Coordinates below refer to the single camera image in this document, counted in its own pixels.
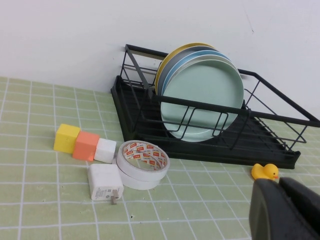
stack of plates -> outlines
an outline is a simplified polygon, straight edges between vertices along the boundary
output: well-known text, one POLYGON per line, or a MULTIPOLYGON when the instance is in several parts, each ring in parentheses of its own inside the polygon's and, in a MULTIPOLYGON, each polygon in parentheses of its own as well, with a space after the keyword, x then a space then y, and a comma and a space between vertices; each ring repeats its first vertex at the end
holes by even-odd
MULTIPOLYGON (((237 68, 229 58, 205 43, 190 43, 171 52, 155 77, 155 92, 161 96, 241 108, 244 87, 237 68)), ((170 133, 183 141, 202 142, 227 129, 236 114, 193 109, 161 103, 161 117, 170 133), (179 126, 172 123, 194 125, 179 126)))

roll of tape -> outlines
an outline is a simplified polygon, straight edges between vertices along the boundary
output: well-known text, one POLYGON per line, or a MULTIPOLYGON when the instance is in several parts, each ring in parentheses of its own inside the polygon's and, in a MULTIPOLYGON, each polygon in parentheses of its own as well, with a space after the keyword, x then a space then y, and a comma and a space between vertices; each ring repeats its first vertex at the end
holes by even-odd
MULTIPOLYGON (((113 159, 113 164, 117 164, 117 159, 113 159)), ((159 183, 158 181, 140 181, 133 177, 128 176, 119 168, 120 177, 122 180, 122 184, 128 188, 135 189, 135 190, 150 190, 155 188, 159 183)))
POLYGON ((146 141, 132 140, 120 146, 116 164, 133 179, 156 182, 166 176, 170 159, 160 147, 146 141))

rubber duck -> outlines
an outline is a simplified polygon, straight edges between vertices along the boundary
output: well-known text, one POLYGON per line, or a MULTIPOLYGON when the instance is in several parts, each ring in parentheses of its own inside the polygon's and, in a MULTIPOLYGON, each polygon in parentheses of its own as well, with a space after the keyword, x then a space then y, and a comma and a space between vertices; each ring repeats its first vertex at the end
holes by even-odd
POLYGON ((276 165, 268 163, 265 166, 261 166, 256 163, 251 170, 252 177, 256 179, 270 179, 275 180, 278 178, 279 170, 276 165))

toy block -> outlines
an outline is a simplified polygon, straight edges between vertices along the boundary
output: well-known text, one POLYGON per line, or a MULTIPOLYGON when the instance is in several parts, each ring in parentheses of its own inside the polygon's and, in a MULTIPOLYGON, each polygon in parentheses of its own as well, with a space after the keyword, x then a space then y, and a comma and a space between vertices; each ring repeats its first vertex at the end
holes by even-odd
POLYGON ((91 132, 80 131, 75 140, 72 157, 92 162, 96 153, 100 136, 91 132))
POLYGON ((74 152, 76 139, 80 131, 80 127, 61 124, 55 134, 53 150, 72 154, 74 152))
POLYGON ((94 160, 111 164, 116 151, 116 141, 100 138, 96 146, 94 160))

black dish rack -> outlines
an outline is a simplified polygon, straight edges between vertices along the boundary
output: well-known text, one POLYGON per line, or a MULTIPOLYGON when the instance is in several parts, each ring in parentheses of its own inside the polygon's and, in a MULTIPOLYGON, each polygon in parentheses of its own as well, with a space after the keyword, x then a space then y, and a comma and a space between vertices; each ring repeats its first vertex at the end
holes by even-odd
MULTIPOLYGON (((154 76, 157 69, 139 66, 135 56, 163 60, 167 53, 128 44, 125 46, 121 72, 116 77, 111 89, 125 141, 142 140, 153 143, 162 148, 170 158, 176 159, 251 166, 256 163, 262 165, 273 163, 279 168, 294 169, 301 153, 293 151, 293 146, 296 143, 306 143, 302 134, 308 126, 320 127, 320 121, 316 117, 286 97, 257 73, 241 69, 239 69, 241 75, 252 76, 257 81, 252 91, 245 89, 249 97, 246 102, 243 101, 241 109, 159 96, 154 91, 154 76), (129 77, 128 72, 135 73, 134 80, 129 77), (153 82, 147 81, 145 74, 154 75, 153 82), (256 96, 255 92, 261 84, 308 120, 277 115, 256 96), (259 101, 271 113, 252 111, 249 106, 252 99, 259 101), (187 110, 201 109, 218 112, 220 117, 226 115, 225 121, 228 119, 228 114, 237 114, 237 118, 225 130, 217 128, 217 126, 205 127, 213 131, 220 131, 219 135, 212 139, 202 142, 186 142, 173 137, 170 131, 165 128, 160 112, 161 102, 187 106, 187 110), (266 120, 283 123, 296 137, 278 136, 266 124, 266 120)), ((180 124, 166 123, 176 124, 179 127, 186 126, 185 129, 200 127, 191 125, 189 122, 190 119, 184 119, 180 124)))

